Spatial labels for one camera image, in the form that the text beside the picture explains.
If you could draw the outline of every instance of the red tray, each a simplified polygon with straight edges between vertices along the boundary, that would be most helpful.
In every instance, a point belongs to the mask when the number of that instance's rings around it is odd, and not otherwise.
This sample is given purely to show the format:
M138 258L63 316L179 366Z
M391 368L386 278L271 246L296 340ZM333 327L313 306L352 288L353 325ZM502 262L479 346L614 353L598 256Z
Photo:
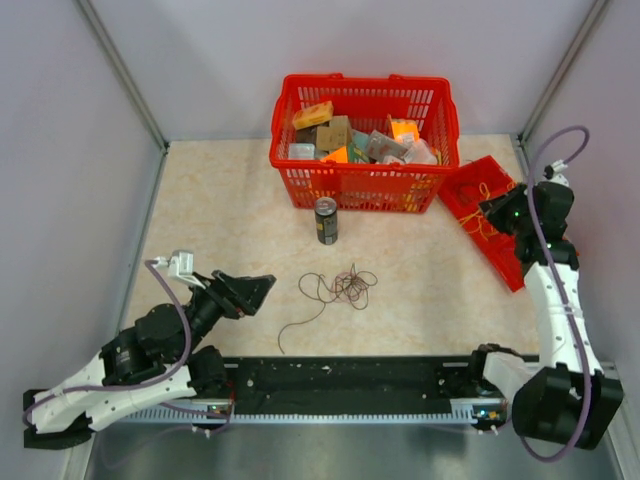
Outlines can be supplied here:
M447 176L438 195L447 208L461 222L465 231L484 253L511 291L524 286L520 262L514 254L515 240L498 233L479 213L478 203L497 197L513 188L515 182L487 156L461 167Z

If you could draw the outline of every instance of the yellow box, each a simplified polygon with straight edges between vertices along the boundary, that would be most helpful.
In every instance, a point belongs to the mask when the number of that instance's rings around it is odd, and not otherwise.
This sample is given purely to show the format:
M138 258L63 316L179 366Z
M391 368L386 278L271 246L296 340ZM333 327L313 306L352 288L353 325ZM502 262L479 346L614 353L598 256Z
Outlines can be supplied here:
M329 100L328 102L318 103L317 105L298 110L293 116L293 128L300 130L302 128L320 125L321 123L331 120L331 117L333 117L333 103Z

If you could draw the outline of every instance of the black can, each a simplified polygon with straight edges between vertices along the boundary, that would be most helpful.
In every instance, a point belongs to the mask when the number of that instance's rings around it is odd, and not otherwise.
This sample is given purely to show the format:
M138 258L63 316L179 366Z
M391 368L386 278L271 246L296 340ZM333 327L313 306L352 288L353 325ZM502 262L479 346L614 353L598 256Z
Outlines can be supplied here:
M318 240L333 245L338 240L338 204L333 198L320 197L316 200L315 212Z

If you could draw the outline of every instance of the metal pole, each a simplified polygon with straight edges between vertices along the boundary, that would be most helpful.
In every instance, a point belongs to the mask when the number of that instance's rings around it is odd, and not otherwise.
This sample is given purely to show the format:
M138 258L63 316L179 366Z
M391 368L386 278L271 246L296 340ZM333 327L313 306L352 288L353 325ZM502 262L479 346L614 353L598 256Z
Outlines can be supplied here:
M527 120L527 123L522 130L522 133L518 136L520 142L525 144L529 141L536 128L540 125L542 118L546 114L551 101L554 99L560 85L562 85L567 73L575 63L576 58L580 52L584 49L587 40L591 37L596 27L600 24L604 18L607 7L611 4L612 0L595 0L589 13L587 14L584 22L580 26L577 35L569 45L567 52L564 54L562 61L558 65L555 73L551 77L551 81L545 88L542 96L538 100L533 113Z
M154 141L158 144L158 147L160 147L161 151L164 153L169 144L165 139L165 136L160 131L158 123L153 118L151 110L149 110L149 106L140 94L137 85L129 73L129 69L118 53L113 40L111 40L109 32L107 32L107 29L102 23L98 12L92 5L91 0L73 0L73 3L76 4L90 30L98 40L98 44L102 48L113 73L116 75L116 78L124 89L129 101L133 105L133 108L136 110L140 120L149 134L153 137Z

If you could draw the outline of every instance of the black linear rail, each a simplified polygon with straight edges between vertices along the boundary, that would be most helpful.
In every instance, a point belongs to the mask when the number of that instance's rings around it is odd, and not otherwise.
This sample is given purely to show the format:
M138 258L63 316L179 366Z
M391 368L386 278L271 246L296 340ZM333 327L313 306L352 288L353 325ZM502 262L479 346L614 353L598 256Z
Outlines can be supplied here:
M468 361L469 356L225 358L235 413L247 415L451 413L451 399L500 397L481 393L469 380Z

